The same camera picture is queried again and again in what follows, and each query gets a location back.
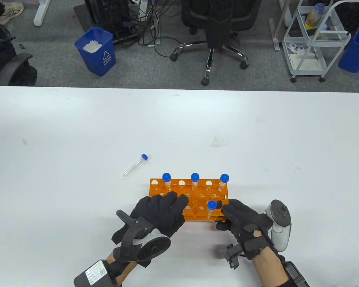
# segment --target qr code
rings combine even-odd
[[[100,275],[104,276],[107,273],[106,269],[100,269]]]

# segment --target chair armrest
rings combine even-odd
[[[0,71],[0,86],[8,86],[17,69],[33,55],[21,53],[14,56]]]

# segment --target label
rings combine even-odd
[[[109,61],[112,59],[112,57],[110,56],[110,54],[108,52],[104,52],[104,57],[103,57],[103,61],[104,61],[104,66],[109,63]]]
[[[104,277],[106,273],[107,270],[105,269],[105,266],[101,260],[85,271],[86,277],[88,278],[89,284],[91,286]]]

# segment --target white paper in trash bin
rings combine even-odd
[[[98,49],[100,49],[103,45],[102,44],[99,44],[96,40],[92,40],[90,41],[88,44],[86,44],[84,46],[84,50],[86,52],[89,52],[89,53],[94,53],[96,52]]]

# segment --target chair wheel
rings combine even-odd
[[[242,61],[240,64],[239,64],[239,67],[242,69],[242,70],[246,70],[248,68],[249,64],[246,63],[245,61]]]
[[[197,33],[197,28],[190,27],[189,32],[191,35],[195,35]]]
[[[203,86],[206,87],[206,86],[209,84],[209,81],[210,81],[210,79],[203,78],[203,79],[201,80],[201,85],[203,85]]]
[[[178,59],[178,54],[175,54],[175,53],[171,53],[170,55],[170,60],[172,60],[173,62],[177,61]]]

